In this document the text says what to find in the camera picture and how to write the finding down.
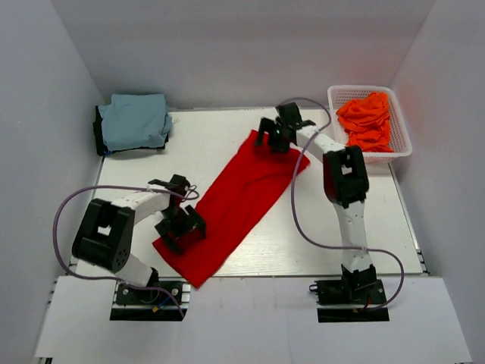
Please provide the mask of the red t shirt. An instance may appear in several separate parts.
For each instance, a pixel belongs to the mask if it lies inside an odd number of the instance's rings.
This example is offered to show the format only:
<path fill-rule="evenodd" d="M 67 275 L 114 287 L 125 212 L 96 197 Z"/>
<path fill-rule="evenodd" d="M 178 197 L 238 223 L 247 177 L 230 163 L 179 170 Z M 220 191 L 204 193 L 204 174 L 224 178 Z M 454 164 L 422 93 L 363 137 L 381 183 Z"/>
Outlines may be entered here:
<path fill-rule="evenodd" d="M 152 243 L 195 288 L 218 271 L 291 184 L 300 151 L 274 153 L 268 145 L 255 146 L 256 139 L 257 131 L 252 130 L 196 204 L 195 211 L 206 223 L 206 237 L 197 231 L 181 237 L 183 254 L 170 250 L 162 237 Z"/>

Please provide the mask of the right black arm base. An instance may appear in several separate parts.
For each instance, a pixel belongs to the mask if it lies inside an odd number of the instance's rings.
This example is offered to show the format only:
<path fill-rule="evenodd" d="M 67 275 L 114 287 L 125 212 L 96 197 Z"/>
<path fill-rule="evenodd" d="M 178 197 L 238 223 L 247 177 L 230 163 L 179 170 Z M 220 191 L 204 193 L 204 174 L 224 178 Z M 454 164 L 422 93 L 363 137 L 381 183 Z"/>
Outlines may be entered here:
<path fill-rule="evenodd" d="M 341 280 L 315 281 L 308 287 L 317 301 L 319 323 L 364 323 L 388 322 L 388 308 L 375 307 L 386 302 L 386 294 L 381 280 L 371 288 L 365 288 L 356 297 L 343 287 Z"/>

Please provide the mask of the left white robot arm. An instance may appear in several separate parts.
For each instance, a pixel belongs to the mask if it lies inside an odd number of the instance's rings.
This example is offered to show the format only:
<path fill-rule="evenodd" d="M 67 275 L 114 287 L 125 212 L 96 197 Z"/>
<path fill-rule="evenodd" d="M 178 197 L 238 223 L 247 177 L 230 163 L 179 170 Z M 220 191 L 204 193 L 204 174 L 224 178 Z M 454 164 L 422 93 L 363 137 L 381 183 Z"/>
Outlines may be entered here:
<path fill-rule="evenodd" d="M 141 189 L 113 201 L 93 199 L 75 236 L 72 254 L 91 265 L 103 268 L 119 281 L 134 285 L 141 301 L 150 303 L 160 294 L 158 272 L 131 253 L 133 230 L 156 212 L 163 216 L 155 230 L 170 251 L 183 254 L 178 240 L 195 233 L 205 238 L 206 223 L 192 207 L 182 207 L 183 192 L 166 189 Z"/>

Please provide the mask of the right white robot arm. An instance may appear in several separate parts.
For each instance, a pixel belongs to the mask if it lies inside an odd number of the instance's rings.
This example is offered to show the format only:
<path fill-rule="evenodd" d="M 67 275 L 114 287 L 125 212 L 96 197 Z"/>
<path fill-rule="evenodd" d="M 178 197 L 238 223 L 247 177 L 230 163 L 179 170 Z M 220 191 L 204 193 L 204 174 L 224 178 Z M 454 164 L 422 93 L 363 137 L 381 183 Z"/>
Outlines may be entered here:
<path fill-rule="evenodd" d="M 343 296 L 360 302 L 369 294 L 369 285 L 377 280 L 365 232 L 369 181 L 362 150 L 345 146 L 324 134 L 313 121 L 304 121 L 294 102 L 278 105 L 276 110 L 276 119 L 260 120 L 255 145 L 266 142 L 272 152 L 288 153 L 289 145 L 294 144 L 302 149 L 298 163 L 305 152 L 322 163 L 324 192 L 336 211 L 342 239 Z"/>

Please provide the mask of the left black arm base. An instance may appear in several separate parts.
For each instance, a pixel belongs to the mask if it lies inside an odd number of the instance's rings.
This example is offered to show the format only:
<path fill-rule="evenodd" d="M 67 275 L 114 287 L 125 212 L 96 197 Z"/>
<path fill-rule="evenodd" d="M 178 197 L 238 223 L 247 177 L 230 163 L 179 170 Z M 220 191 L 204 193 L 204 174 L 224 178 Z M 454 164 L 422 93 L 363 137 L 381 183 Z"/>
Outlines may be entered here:
<path fill-rule="evenodd" d="M 186 314 L 192 286 L 181 280 L 170 278 L 156 284 L 168 291 Z M 134 290 L 126 284 L 115 286 L 110 320 L 113 322 L 181 322 L 177 305 L 159 290 Z"/>

